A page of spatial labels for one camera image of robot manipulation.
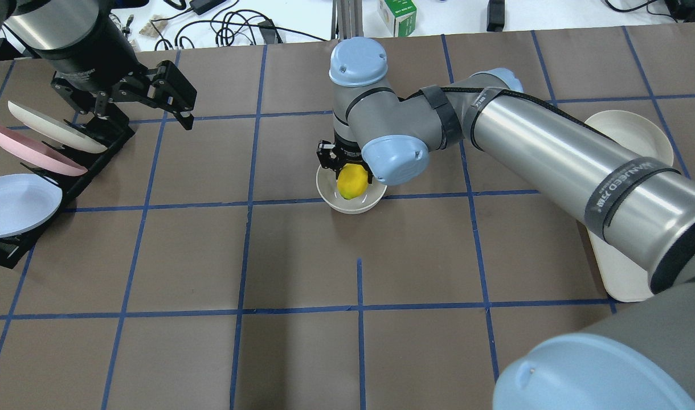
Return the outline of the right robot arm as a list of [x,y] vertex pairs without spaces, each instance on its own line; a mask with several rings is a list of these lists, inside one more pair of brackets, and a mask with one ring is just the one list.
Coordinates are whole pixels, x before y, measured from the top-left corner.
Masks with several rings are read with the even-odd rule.
[[495,409],[695,409],[695,181],[524,92],[508,68],[399,97],[387,52],[356,36],[329,59],[337,178],[402,185],[430,155],[472,145],[647,273],[650,298],[539,343],[508,365]]

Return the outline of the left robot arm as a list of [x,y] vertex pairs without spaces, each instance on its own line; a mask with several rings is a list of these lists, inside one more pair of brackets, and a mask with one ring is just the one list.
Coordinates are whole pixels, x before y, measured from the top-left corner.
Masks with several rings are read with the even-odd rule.
[[99,118],[118,103],[168,112],[186,130],[194,123],[197,90],[169,60],[147,68],[110,18],[108,1],[0,1],[0,30],[53,65],[51,85],[72,109]]

